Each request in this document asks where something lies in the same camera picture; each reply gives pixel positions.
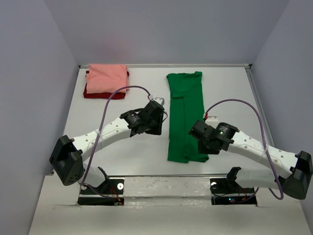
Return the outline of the green t-shirt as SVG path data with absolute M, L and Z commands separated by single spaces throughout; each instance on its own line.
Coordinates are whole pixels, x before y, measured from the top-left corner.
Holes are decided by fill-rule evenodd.
M 202 120 L 204 115 L 202 72 L 170 73 L 166 78 L 170 90 L 167 160 L 204 163 L 209 156 L 198 153 L 198 141 L 188 134 L 195 122 Z

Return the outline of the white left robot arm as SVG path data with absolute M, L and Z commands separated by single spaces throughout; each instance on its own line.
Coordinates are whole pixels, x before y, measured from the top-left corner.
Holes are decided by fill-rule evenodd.
M 56 141 L 49 162 L 64 186 L 79 183 L 95 193 L 108 189 L 109 178 L 101 167 L 92 167 L 94 154 L 105 147 L 135 135 L 160 135 L 162 131 L 164 99 L 157 97 L 144 108 L 127 111 L 99 130 Z

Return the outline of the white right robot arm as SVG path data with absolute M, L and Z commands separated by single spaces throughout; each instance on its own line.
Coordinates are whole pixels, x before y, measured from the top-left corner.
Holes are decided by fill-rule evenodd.
M 236 192 L 240 188 L 269 188 L 303 200 L 307 196 L 313 175 L 313 161 L 309 153 L 286 152 L 264 146 L 237 127 L 225 122 L 209 125 L 197 120 L 189 134 L 198 141 L 201 154 L 218 155 L 226 151 L 241 155 L 265 167 L 266 170 L 247 170 L 233 167 L 225 180 L 226 188 Z

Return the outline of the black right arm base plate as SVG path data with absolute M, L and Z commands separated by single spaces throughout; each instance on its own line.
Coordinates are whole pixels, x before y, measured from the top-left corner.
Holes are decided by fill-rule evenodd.
M 243 188 L 226 178 L 210 179 L 211 204 L 218 205 L 257 205 L 255 188 Z

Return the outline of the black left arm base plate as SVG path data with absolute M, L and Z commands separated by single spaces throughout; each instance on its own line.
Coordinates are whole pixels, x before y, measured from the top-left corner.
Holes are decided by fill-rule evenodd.
M 125 179 L 110 177 L 98 188 L 80 189 L 77 203 L 81 206 L 123 206 Z

